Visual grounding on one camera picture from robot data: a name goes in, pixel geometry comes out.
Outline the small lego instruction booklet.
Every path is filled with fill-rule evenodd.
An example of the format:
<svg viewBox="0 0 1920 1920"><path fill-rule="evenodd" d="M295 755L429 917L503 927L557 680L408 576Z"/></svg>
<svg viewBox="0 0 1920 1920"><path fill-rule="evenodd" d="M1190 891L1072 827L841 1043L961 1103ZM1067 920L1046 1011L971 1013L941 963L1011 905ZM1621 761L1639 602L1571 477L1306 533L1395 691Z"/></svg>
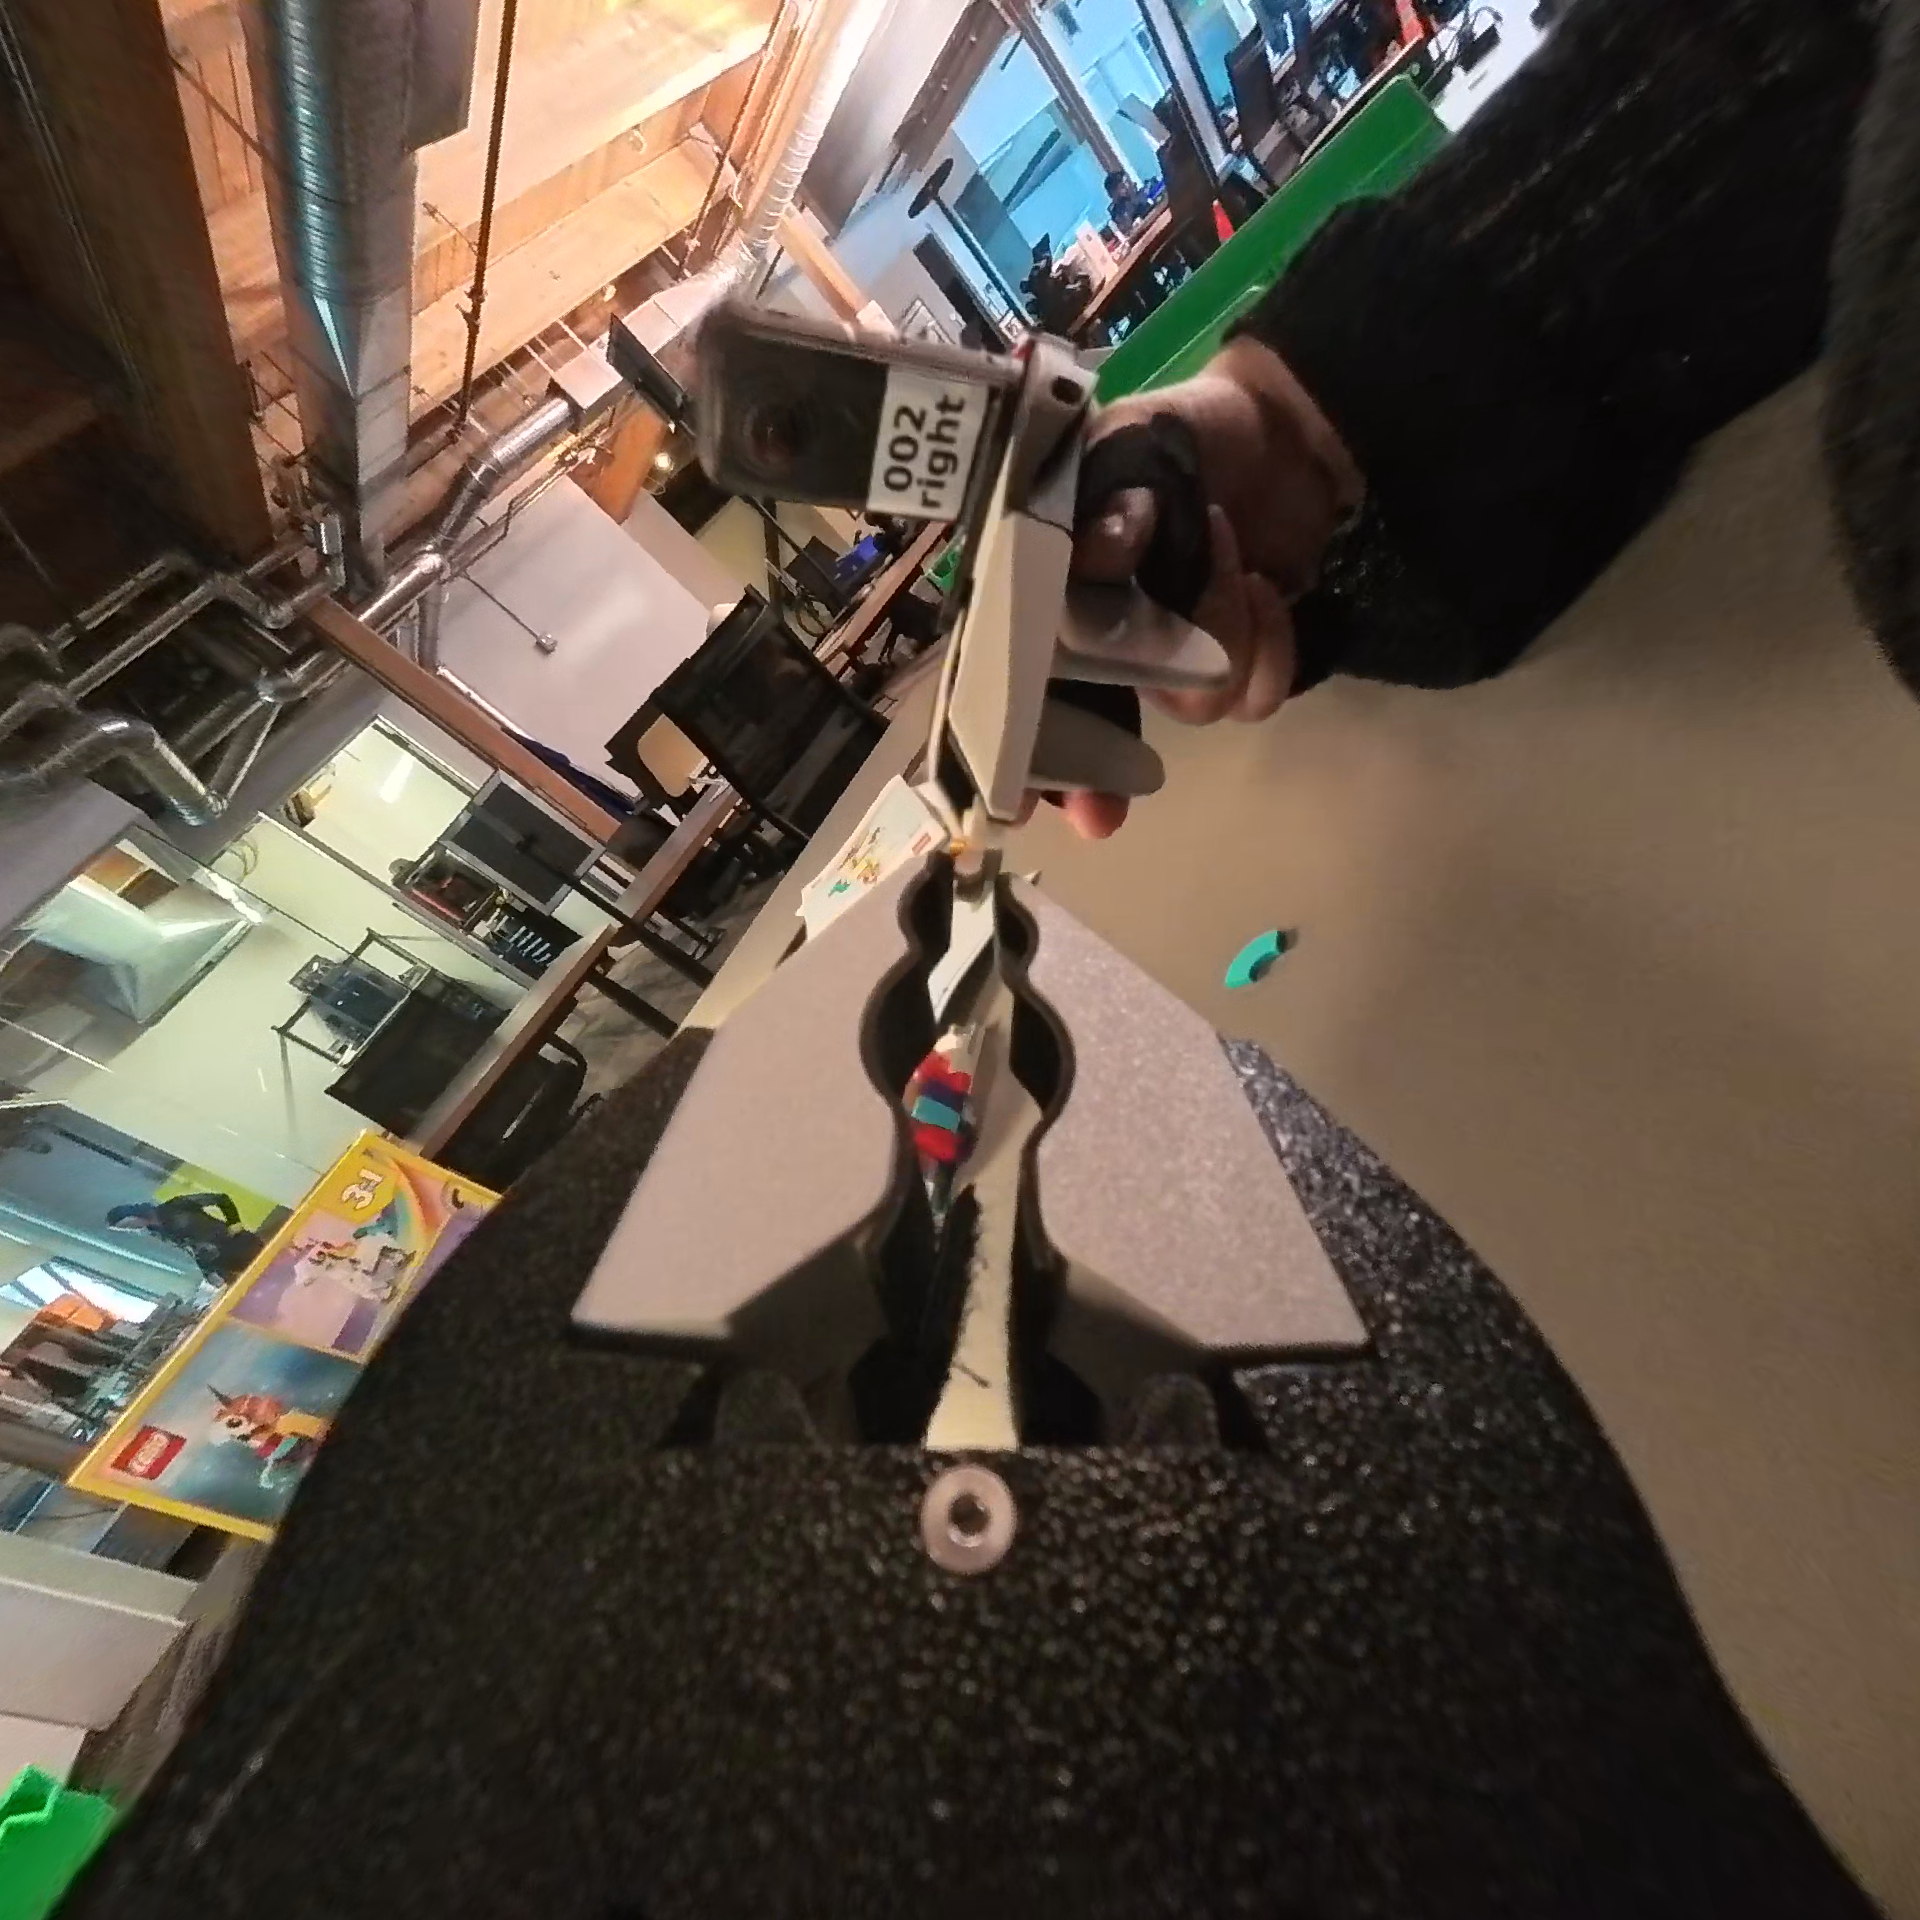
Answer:
<svg viewBox="0 0 1920 1920"><path fill-rule="evenodd" d="M889 880L928 856L947 854L953 818L925 783L890 777L848 834L848 842L800 891L798 917L809 942Z"/></svg>

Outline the black office chair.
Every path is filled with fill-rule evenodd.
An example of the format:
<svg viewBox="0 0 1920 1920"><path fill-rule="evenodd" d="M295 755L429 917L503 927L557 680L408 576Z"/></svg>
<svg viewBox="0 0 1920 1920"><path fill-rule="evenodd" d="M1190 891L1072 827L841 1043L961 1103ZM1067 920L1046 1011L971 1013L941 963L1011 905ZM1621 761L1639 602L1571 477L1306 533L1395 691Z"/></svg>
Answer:
<svg viewBox="0 0 1920 1920"><path fill-rule="evenodd" d="M607 739L609 767L650 800L688 790L645 739L672 727L749 814L809 842L878 751L886 723L786 630L757 590L707 618L703 646Z"/></svg>

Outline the yellow lego set box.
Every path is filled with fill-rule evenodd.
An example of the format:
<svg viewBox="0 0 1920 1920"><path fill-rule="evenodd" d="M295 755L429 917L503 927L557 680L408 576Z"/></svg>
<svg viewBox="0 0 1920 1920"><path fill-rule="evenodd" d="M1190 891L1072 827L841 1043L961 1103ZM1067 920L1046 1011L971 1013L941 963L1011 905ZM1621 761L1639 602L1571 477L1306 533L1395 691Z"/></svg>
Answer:
<svg viewBox="0 0 1920 1920"><path fill-rule="evenodd" d="M350 1392L498 1192L363 1131L65 1486L269 1543Z"/></svg>

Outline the colourful lego build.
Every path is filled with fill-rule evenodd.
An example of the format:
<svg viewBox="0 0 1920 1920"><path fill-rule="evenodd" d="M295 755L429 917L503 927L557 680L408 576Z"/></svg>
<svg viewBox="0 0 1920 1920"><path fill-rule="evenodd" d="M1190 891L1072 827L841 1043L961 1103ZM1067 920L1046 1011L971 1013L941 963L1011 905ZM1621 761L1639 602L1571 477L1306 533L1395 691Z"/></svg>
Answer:
<svg viewBox="0 0 1920 1920"><path fill-rule="evenodd" d="M946 1181L968 1154L975 1119L975 1058L981 1039L973 1027L944 1034L910 1074L903 1091L907 1131L925 1181Z"/></svg>

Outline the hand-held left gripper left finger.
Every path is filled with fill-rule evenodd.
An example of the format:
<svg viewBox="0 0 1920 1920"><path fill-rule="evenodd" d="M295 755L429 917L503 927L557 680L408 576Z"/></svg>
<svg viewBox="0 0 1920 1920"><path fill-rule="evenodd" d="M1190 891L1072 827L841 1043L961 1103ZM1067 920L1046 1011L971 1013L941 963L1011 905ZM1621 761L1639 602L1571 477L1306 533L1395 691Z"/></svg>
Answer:
<svg viewBox="0 0 1920 1920"><path fill-rule="evenodd" d="M713 1029L570 1329L800 1385L912 1343L935 1227L904 1085L950 879L886 879Z"/></svg>

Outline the green plastic bin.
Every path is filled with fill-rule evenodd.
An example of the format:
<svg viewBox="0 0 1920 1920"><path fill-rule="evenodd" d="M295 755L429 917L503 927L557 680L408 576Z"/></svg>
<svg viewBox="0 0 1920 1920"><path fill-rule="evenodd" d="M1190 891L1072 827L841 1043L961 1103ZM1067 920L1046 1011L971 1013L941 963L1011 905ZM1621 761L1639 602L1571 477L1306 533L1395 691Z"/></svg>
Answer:
<svg viewBox="0 0 1920 1920"><path fill-rule="evenodd" d="M1197 373L1339 209L1401 191L1448 137L1442 118L1409 81L1389 81L1109 353L1094 376L1096 401L1147 394Z"/></svg>

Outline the silver ventilation duct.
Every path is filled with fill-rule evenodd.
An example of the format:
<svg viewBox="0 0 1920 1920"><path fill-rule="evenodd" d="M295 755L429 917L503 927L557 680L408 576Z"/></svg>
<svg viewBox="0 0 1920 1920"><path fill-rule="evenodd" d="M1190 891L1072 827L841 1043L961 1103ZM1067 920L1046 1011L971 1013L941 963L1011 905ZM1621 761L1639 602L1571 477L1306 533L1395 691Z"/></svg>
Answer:
<svg viewBox="0 0 1920 1920"><path fill-rule="evenodd" d="M243 17L311 480L347 581L389 573L410 409L418 153L470 115L477 6L261 2Z"/></svg>

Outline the person's right forearm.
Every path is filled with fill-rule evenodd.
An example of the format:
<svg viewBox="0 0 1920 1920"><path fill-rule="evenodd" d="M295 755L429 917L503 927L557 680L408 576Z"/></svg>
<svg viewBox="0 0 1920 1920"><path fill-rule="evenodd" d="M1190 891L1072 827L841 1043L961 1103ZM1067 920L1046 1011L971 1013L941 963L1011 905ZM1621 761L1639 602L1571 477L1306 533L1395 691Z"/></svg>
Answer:
<svg viewBox="0 0 1920 1920"><path fill-rule="evenodd" d="M1915 6L1571 6L1239 334L1362 483L1293 610L1298 691L1506 672L1807 368L1840 558L1915 691Z"/></svg>

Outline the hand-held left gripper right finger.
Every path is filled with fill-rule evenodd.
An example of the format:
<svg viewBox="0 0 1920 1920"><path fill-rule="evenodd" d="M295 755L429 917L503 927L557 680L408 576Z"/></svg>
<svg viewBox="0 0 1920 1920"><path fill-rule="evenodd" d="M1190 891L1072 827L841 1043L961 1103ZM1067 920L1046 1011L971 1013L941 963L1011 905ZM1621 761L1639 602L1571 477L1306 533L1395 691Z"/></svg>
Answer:
<svg viewBox="0 0 1920 1920"><path fill-rule="evenodd" d="M1102 1405L1151 1377L1344 1361L1368 1336L1213 1027L1030 880L998 886L1011 1362Z"/></svg>

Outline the green plastic piece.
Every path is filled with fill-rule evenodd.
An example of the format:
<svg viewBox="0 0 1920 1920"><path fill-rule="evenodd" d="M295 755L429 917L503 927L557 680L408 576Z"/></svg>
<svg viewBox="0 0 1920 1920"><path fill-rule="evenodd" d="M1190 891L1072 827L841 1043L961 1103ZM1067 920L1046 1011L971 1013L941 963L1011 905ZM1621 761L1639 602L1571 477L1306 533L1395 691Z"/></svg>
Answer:
<svg viewBox="0 0 1920 1920"><path fill-rule="evenodd" d="M110 1798L22 1767L1 1795L1 1919L47 1919L117 1825Z"/></svg>

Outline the person's right hand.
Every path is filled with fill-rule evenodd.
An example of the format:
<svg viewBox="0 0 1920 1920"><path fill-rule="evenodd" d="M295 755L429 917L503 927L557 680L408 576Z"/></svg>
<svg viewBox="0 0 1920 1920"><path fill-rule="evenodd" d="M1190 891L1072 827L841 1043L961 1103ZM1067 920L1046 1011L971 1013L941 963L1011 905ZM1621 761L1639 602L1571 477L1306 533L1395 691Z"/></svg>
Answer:
<svg viewBox="0 0 1920 1920"><path fill-rule="evenodd" d="M1184 422L1195 439L1210 575L1190 623L1216 639L1231 678L1147 702L1185 727L1257 725L1295 688L1293 610L1359 510L1359 470L1302 382L1249 334L1184 382L1114 401L1094 417L1089 445L1159 417Z"/></svg>

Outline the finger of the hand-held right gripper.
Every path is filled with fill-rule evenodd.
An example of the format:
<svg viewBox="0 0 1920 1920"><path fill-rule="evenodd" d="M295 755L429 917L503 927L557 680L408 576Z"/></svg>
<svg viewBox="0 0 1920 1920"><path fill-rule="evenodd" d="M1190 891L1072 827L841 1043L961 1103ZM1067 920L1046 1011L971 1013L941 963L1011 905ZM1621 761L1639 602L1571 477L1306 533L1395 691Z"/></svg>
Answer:
<svg viewBox="0 0 1920 1920"><path fill-rule="evenodd" d="M950 725L978 795L1005 834L1027 790L1062 626L1072 537L1025 512L994 512L953 640L967 640Z"/></svg>
<svg viewBox="0 0 1920 1920"><path fill-rule="evenodd" d="M950 640L946 646L928 720L928 805L946 827L946 850L971 814L989 816L953 734L953 701L963 678L968 651L973 648L967 640Z"/></svg>

